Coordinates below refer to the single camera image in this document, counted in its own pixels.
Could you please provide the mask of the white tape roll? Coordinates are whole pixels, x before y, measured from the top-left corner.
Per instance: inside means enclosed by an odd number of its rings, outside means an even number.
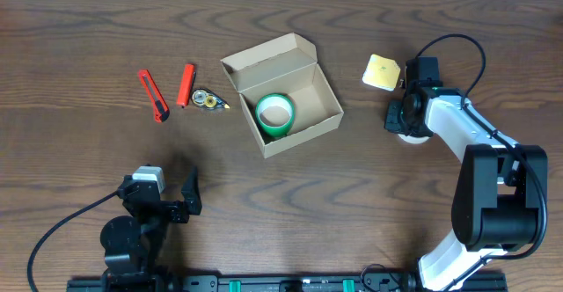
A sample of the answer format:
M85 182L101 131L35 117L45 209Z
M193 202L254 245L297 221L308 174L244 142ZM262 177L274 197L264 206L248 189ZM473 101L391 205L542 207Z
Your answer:
M403 140L404 142L407 142L409 144L422 144L424 142L426 142L428 140L428 137L414 137L411 135L402 135L399 134L398 137Z

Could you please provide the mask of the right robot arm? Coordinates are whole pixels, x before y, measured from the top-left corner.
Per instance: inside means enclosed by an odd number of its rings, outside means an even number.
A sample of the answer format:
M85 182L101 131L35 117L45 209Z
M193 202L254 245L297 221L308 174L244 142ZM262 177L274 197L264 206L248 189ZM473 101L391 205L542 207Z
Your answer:
M403 291L459 290L495 259L523 259L547 225L547 155L521 145L482 117L459 89L444 87L438 61L406 62L405 94L389 104L385 129L411 144L440 137L461 163L452 229L403 277Z

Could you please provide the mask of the green tape roll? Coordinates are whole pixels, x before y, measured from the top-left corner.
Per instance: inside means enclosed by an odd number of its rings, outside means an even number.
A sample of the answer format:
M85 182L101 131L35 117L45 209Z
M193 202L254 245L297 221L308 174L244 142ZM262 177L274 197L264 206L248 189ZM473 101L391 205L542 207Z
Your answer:
M277 93L261 98L255 108L255 117L260 128L274 138L285 136L291 130L295 115L292 101Z

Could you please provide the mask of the correction tape dispenser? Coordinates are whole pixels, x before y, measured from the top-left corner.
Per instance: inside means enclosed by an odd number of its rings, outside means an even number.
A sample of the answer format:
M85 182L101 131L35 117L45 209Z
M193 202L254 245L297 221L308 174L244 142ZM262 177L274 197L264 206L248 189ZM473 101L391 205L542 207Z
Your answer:
M207 110L230 109L224 99L206 88L195 89L191 95L191 101L199 108Z

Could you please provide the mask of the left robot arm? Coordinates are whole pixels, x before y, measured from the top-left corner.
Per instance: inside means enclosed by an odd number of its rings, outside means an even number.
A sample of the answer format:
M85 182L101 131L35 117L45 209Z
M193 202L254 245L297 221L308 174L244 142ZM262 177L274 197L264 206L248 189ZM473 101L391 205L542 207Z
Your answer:
M198 170L193 167L181 188L181 201L165 201L164 172L145 165L124 177L116 190L127 215L109 221L100 233L107 270L102 275L103 291L180 291L182 280L160 266L157 258L168 226L187 223L202 210Z

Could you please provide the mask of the yellow sticky note pad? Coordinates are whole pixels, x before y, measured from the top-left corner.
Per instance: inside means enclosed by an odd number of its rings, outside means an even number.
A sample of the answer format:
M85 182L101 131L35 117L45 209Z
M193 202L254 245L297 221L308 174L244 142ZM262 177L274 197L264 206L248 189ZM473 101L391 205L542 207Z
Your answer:
M393 91L398 83L400 67L392 59L372 54L362 75L362 81L382 90Z

